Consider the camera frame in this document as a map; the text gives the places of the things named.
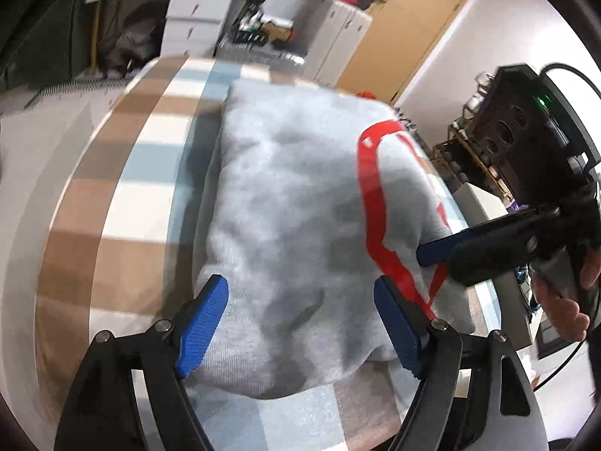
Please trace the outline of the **person right hand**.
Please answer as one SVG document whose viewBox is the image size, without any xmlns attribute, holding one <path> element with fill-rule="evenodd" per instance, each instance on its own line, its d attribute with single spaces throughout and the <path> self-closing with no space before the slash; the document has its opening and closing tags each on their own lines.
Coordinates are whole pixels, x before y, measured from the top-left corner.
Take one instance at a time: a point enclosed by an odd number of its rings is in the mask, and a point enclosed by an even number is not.
<svg viewBox="0 0 601 451">
<path fill-rule="evenodd" d="M 591 289 L 599 275 L 600 253 L 590 251 L 580 275 L 581 286 Z M 548 320 L 563 339 L 571 342 L 586 339 L 590 317 L 581 312 L 576 301 L 560 297 L 555 290 L 547 286 L 545 279 L 537 272 L 532 278 L 532 289 Z"/>
</svg>

